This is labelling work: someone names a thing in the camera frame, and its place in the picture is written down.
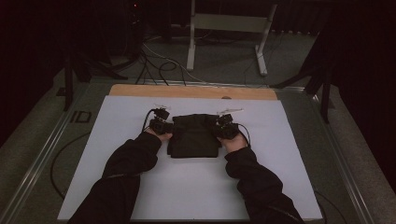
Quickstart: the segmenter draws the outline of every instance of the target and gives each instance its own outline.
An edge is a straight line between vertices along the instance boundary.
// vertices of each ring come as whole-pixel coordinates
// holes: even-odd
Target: black jacket
[[[107,161],[102,179],[68,223],[129,223],[140,185],[140,174],[152,169],[161,147],[158,137],[141,133],[128,140]],[[257,163],[256,155],[245,147],[228,154],[226,171],[238,178],[238,190],[252,223],[297,223],[301,221],[292,200],[282,193],[282,182]]]

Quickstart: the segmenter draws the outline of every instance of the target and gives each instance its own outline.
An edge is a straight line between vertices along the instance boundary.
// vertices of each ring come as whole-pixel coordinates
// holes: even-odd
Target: white surface
[[[293,199],[302,218],[321,218],[300,152],[280,101],[217,100],[107,96],[81,156],[59,219],[69,219],[92,185],[101,177],[107,159],[127,139],[139,135],[144,118],[155,105],[171,106],[173,116],[213,114],[243,108],[233,114],[244,124],[260,164],[276,173],[283,192]],[[171,159],[166,144],[158,163],[142,174],[132,219],[227,220],[248,219],[237,181],[227,176],[224,149],[217,158]]]

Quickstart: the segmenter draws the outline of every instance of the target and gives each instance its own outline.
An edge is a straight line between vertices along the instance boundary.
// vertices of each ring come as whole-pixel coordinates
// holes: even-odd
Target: black pouch
[[[172,158],[216,158],[221,143],[212,133],[212,127],[218,117],[207,114],[173,117],[174,130],[168,155]]]

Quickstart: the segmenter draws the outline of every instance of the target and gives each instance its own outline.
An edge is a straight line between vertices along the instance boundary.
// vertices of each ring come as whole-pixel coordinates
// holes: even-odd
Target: wooden edge
[[[112,96],[152,96],[178,98],[277,100],[274,90],[234,87],[185,87],[116,84],[109,95]]]

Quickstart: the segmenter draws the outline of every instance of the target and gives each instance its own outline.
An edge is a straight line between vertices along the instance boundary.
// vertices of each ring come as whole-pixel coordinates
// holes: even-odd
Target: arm
[[[252,223],[303,223],[292,200],[282,193],[280,179],[257,162],[242,136],[221,143],[229,152],[225,157],[227,174],[240,179],[237,188]]]
[[[68,223],[129,223],[140,185],[140,174],[157,163],[162,140],[151,130],[128,140],[108,159],[102,179],[92,187]]]

